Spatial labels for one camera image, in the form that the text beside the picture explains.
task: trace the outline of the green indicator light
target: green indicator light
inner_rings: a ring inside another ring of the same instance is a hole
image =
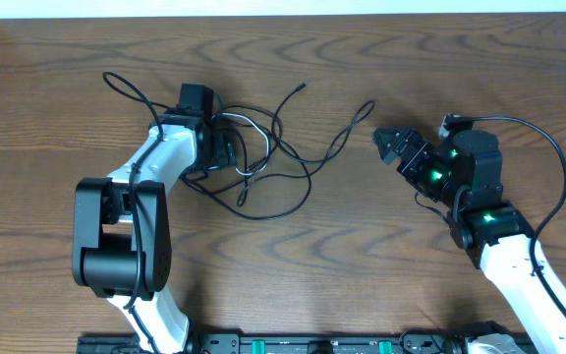
[[[442,178],[442,173],[440,173],[438,171],[431,171],[431,180],[437,181],[440,178]]]

